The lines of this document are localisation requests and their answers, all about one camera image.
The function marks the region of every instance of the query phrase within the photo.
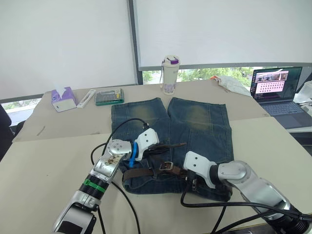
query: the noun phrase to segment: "denim shorts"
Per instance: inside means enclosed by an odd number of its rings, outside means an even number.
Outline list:
[[[225,105],[209,104],[173,97],[168,112],[160,98],[148,101],[132,102],[112,106],[112,130],[130,118],[141,118],[153,128],[160,144],[187,144],[170,149],[159,155],[163,161],[173,162],[183,168],[184,158],[188,151],[200,154],[216,163],[233,160],[232,132]],[[114,139],[137,139],[143,132],[142,123],[134,120],[122,125],[113,135]],[[133,168],[159,168],[157,160],[136,161]],[[120,163],[124,173],[131,169],[129,161]],[[198,186],[191,192],[208,199],[228,201],[232,190],[226,186],[209,188],[200,179]],[[181,193],[186,187],[185,180],[176,175],[161,174],[131,178],[123,183],[124,188],[135,194]]]

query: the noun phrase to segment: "laptop keyboard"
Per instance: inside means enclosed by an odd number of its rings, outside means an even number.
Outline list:
[[[263,105],[263,109],[265,109],[271,116],[278,115],[287,115],[287,114],[296,114],[302,113],[302,110],[296,103],[288,102],[281,104],[273,104],[273,105]]]

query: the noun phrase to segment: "laptop screen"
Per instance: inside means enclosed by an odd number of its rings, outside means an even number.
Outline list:
[[[253,71],[250,93],[257,102],[293,100],[302,67]]]

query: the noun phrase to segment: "brown leather belt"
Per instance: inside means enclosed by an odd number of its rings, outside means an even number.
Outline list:
[[[172,174],[177,175],[181,178],[185,178],[187,171],[181,169],[172,162],[163,162],[159,169],[148,169],[148,168],[133,168],[130,170],[125,171],[123,174],[122,182],[131,179],[137,178],[141,176],[155,176],[155,175],[162,175],[162,174]]]

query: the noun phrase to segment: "window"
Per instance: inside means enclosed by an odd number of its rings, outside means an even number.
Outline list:
[[[5,109],[9,115],[12,124],[11,126],[16,126],[18,123],[27,120],[33,113],[34,108],[40,102],[40,98],[13,101],[2,103],[2,107]]]
[[[254,69],[269,67],[221,67],[179,70],[177,82],[210,79],[212,76],[231,76],[239,80],[248,90],[252,83]],[[160,71],[143,71],[143,84],[159,84]]]

